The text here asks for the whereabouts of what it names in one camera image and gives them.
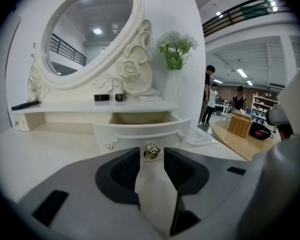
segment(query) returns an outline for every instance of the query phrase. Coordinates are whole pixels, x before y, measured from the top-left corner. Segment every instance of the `oval mirror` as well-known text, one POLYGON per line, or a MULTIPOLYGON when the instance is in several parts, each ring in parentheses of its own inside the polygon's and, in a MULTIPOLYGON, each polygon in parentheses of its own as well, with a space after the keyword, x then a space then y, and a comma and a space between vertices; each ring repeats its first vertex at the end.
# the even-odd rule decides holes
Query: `oval mirror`
POLYGON ((47 63, 58 76, 83 69, 118 36, 133 9, 132 0, 79 0, 55 25, 46 47, 47 63))

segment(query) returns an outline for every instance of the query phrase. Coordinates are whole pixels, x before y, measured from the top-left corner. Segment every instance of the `open drawer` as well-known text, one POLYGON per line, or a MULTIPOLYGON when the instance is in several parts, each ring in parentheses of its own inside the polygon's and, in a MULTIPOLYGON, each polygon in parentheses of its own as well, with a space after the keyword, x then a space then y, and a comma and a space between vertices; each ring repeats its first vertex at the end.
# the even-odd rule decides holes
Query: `open drawer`
POLYGON ((107 124, 93 124, 101 154, 128 148, 140 148, 140 161, 163 158, 165 147, 181 147, 187 138, 191 119, 179 119, 170 112, 113 113, 107 124), (148 144, 159 150, 155 158, 144 157, 148 144))

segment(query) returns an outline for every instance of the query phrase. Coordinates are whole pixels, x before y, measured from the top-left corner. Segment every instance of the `ceiling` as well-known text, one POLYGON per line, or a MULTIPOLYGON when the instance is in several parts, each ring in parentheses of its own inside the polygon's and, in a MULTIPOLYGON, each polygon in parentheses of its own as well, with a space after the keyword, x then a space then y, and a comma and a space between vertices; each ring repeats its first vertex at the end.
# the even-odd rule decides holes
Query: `ceiling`
POLYGON ((85 43, 112 42, 128 21, 133 8, 131 0, 79 0, 65 13, 85 43), (102 34, 95 34, 101 29, 102 34))
MULTIPOLYGON (((300 68, 300 37, 291 37, 297 67, 300 68)), ((247 85, 267 88, 270 84, 285 86, 286 70, 279 36, 256 38, 225 45, 207 52, 206 64, 215 66, 213 79, 224 84, 247 85), (248 78, 236 71, 242 69, 248 78)))

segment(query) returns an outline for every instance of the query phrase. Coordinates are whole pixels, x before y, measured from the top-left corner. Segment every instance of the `white vanity table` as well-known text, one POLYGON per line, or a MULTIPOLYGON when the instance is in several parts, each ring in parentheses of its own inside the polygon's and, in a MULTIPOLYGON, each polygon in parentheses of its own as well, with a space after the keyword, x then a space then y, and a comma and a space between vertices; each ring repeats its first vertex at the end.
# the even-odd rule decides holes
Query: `white vanity table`
MULTIPOLYGON (((244 161, 219 142, 204 146, 185 143, 183 149, 205 156, 244 161)), ((73 127, 73 124, 45 123, 29 132, 11 128, 0 135, 1 191, 7 198, 18 202, 64 166, 100 155, 90 124, 73 127)), ((164 171, 163 159, 141 164, 135 191, 140 198, 142 214, 157 230, 163 234, 169 232, 177 192, 164 171)))
POLYGON ((140 147, 143 163, 135 191, 141 212, 166 235, 177 192, 164 171, 164 147, 244 159, 221 143, 185 143, 190 119, 174 116, 178 106, 160 99, 153 88, 152 65, 146 50, 152 27, 144 20, 143 0, 131 0, 130 17, 103 53, 75 73, 58 75, 49 55, 55 52, 49 49, 54 28, 72 5, 88 1, 66 0, 47 23, 40 42, 33 45, 33 65, 25 88, 29 99, 41 104, 13 111, 15 127, 0 135, 0 187, 7 198, 18 202, 66 165, 140 147), (110 101, 93 101, 95 94, 105 93, 110 94, 110 101), (114 101, 117 93, 125 93, 126 100, 114 101), (149 142, 161 150, 154 159, 144 157, 149 142))

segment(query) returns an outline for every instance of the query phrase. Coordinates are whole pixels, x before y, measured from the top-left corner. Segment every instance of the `balcony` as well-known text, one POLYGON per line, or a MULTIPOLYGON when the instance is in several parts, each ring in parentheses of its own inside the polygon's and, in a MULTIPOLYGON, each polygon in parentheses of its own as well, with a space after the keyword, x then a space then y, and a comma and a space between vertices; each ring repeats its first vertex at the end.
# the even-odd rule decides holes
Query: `balcony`
POLYGON ((285 0, 249 0, 205 22, 204 37, 242 21, 278 13, 292 13, 285 0))

